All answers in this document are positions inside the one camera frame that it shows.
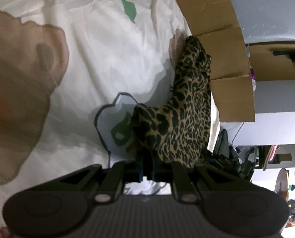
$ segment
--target cardboard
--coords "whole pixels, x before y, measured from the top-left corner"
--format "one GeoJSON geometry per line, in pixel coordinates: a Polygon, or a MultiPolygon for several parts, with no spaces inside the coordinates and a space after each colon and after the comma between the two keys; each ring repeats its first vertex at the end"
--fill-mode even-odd
{"type": "Polygon", "coordinates": [[[211,89],[221,122],[255,121],[249,60],[230,0],[176,0],[212,56],[211,89]]]}
{"type": "Polygon", "coordinates": [[[295,44],[273,43],[249,47],[250,64],[257,81],[295,80],[295,64],[288,55],[274,56],[273,51],[294,51],[295,44]]]}

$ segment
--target white fabric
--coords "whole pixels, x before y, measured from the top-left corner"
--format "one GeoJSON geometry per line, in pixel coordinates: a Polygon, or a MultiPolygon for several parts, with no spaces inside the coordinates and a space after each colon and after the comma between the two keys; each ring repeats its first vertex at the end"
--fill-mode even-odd
{"type": "MultiPolygon", "coordinates": [[[[0,9],[22,22],[61,27],[69,47],[69,66],[51,96],[51,107],[40,141],[18,176],[0,186],[1,210],[12,194],[90,164],[108,164],[94,118],[119,92],[138,103],[159,106],[170,94],[174,70],[169,41],[176,29],[191,34],[175,0],[127,0],[135,4],[135,24],[121,0],[0,0],[0,9]]],[[[209,150],[220,130],[212,99],[209,150]]],[[[149,182],[133,184],[131,194],[155,190],[149,182]]],[[[170,193],[169,185],[160,191],[170,193]]]]}

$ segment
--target leopard print garment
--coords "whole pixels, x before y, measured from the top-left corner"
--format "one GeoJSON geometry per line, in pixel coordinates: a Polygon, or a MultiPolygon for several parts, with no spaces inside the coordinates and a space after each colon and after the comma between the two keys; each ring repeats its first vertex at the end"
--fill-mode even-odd
{"type": "Polygon", "coordinates": [[[175,160],[188,168],[204,163],[201,149],[210,132],[210,63],[200,41],[193,36],[175,69],[172,98],[162,107],[137,105],[132,127],[139,151],[157,151],[161,160],[175,160]]]}

